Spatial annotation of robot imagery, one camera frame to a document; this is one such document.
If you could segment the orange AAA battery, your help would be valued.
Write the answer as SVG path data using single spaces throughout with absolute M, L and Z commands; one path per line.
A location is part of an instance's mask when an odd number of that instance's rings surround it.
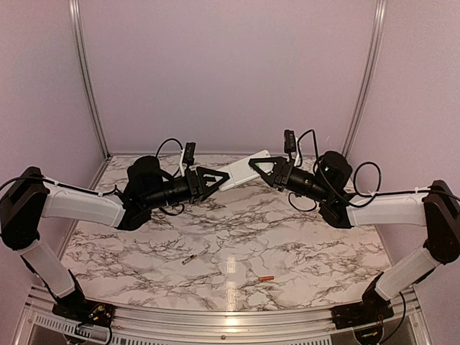
M 265 281 L 271 281 L 271 280 L 274 280 L 274 276 L 258 277 L 259 282 L 265 282 Z

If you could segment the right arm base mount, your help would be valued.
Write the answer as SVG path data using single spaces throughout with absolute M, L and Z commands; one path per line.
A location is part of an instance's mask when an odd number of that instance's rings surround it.
M 385 300 L 376 291 L 377 281 L 382 275 L 381 272 L 371 281 L 360 302 L 338 305 L 331 309 L 336 329 L 363 326 L 394 316 L 390 301 Z

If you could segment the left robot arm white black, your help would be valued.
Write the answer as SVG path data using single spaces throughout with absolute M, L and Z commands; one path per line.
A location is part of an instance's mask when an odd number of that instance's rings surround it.
M 204 201 L 229 180 L 229 174 L 197 167 L 173 177 L 154 156 L 137 159 L 127 170 L 123 191 L 97 193 L 47 179 L 38 167 L 5 183 L 1 197 L 1 240 L 19 253 L 49 288 L 56 301 L 76 320 L 91 313 L 77 280 L 40 238 L 43 218 L 63 218 L 133 231 L 151 219 L 152 210 L 182 202 Z

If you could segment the white remote control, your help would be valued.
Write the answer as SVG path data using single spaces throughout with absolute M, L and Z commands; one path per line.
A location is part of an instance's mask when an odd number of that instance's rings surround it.
M 258 178 L 259 174 L 249 166 L 249 161 L 251 159 L 262 158 L 270 158 L 270 153 L 267 150 L 262 150 L 258 153 L 247 156 L 236 162 L 219 168 L 218 171 L 227 173 L 229 175 L 229 179 L 224 184 L 219 186 L 219 190 L 224 192 Z

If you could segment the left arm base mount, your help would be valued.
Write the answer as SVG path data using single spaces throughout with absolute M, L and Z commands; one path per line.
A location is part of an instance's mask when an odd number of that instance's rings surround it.
M 81 286 L 69 271 L 73 281 L 73 290 L 64 297 L 51 293 L 55 299 L 52 313 L 63 318 L 101 327 L 109 327 L 114 316 L 114 305 L 87 299 Z

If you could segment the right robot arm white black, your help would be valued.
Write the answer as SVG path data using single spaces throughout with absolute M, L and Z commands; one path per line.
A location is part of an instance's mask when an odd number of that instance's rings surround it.
M 363 301 L 356 306 L 356 316 L 363 322 L 373 321 L 406 287 L 420 282 L 439 265 L 459 258 L 459 199 L 442 180 L 433 181 L 425 190 L 347 193 L 344 187 L 351 166 L 334 151 L 318 158 L 314 173 L 284 157 L 253 158 L 249 166 L 269 186 L 315 201 L 322 218 L 336 229 L 382 224 L 426 228 L 424 245 L 381 273 L 365 290 Z

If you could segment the right aluminium frame post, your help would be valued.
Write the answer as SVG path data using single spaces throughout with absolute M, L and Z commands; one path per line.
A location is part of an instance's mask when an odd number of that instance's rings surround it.
M 386 12 L 387 0 L 377 0 L 375 2 L 374 19 L 369 41 L 369 49 L 364 64 L 362 81 L 354 105 L 353 114 L 351 116 L 351 122 L 342 147 L 342 155 L 345 157 L 350 157 L 351 155 L 351 151 L 359 131 L 359 126 L 364 116 L 367 97 L 369 95 L 372 79 L 377 67 L 378 57 L 380 55 Z

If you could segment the front aluminium frame rail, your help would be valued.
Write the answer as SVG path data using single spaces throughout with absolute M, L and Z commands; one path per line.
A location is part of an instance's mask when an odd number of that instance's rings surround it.
M 111 328 L 83 325 L 52 314 L 53 299 L 31 288 L 14 344 L 432 344 L 415 292 L 392 301 L 394 316 L 338 329 L 327 306 L 274 311 L 199 311 L 117 303 Z

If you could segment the gold AAA battery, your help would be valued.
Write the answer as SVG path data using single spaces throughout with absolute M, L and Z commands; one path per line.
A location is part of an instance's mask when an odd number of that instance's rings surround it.
M 187 263 L 189 263 L 190 261 L 192 261 L 192 260 L 195 259 L 196 257 L 197 257 L 196 254 L 192 254 L 192 255 L 190 255 L 188 258 L 184 259 L 184 260 L 182 261 L 182 264 L 183 264 L 183 265 L 186 265 Z

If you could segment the left aluminium frame post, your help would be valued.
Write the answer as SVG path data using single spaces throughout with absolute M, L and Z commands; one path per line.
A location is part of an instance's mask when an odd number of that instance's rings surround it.
M 96 135 L 96 141 L 101 152 L 102 157 L 108 160 L 111 157 L 109 147 L 104 134 L 102 121 L 98 111 L 98 105 L 93 90 L 93 84 L 91 80 L 91 73 L 88 63 L 88 56 L 86 53 L 86 45 L 83 33 L 83 23 L 81 17 L 81 6 L 78 0 L 69 0 L 69 13 L 72 24 L 73 37 L 75 41 L 76 54 L 78 57 L 78 64 L 80 68 L 80 74 L 82 77 L 83 90 L 88 104 L 88 110 L 91 118 L 91 122 Z

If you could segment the aluminium frame post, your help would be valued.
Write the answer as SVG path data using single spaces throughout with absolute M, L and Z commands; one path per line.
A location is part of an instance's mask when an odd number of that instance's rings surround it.
M 86 45 L 83 33 L 83 23 L 81 17 L 81 6 L 78 0 L 69 0 L 69 13 L 72 24 L 73 37 L 75 41 L 76 54 L 78 57 L 78 64 L 80 68 L 80 74 L 82 77 L 83 90 L 88 104 L 88 110 L 91 118 L 91 122 L 96 135 L 96 141 L 101 152 L 102 157 L 108 160 L 111 157 L 109 147 L 104 134 L 102 121 L 98 111 L 98 105 L 93 90 L 93 84 L 91 80 L 91 73 L 88 63 L 88 56 L 86 53 Z
M 367 97 L 369 95 L 372 79 L 377 67 L 378 57 L 380 55 L 386 12 L 387 0 L 377 0 L 375 2 L 374 19 L 369 41 L 369 49 L 364 64 L 362 81 L 354 105 L 353 114 L 351 116 L 351 122 L 342 147 L 342 155 L 345 157 L 350 157 L 351 155 L 351 151 L 359 131 L 359 126 L 364 116 Z

